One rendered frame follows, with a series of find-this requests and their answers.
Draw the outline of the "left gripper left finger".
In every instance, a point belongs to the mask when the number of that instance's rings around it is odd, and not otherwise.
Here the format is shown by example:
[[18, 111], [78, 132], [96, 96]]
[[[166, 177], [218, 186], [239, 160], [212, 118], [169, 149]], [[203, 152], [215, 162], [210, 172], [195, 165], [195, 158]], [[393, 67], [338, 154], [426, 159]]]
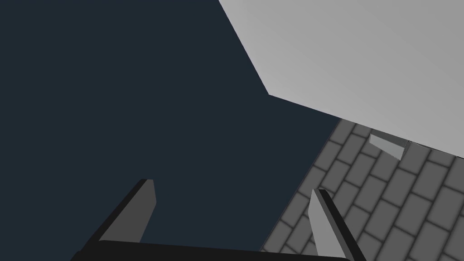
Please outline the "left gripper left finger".
[[156, 206], [156, 196], [153, 180], [144, 179], [140, 183], [128, 196], [128, 202], [116, 212], [116, 217], [110, 219], [111, 223], [99, 236], [99, 241], [141, 241]]

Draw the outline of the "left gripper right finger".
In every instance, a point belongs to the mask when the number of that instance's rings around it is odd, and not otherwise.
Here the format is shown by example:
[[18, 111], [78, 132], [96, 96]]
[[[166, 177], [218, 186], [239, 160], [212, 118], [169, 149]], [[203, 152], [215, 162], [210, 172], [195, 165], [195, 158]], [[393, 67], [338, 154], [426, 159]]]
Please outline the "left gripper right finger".
[[319, 256], [367, 261], [326, 190], [312, 190], [308, 216]]

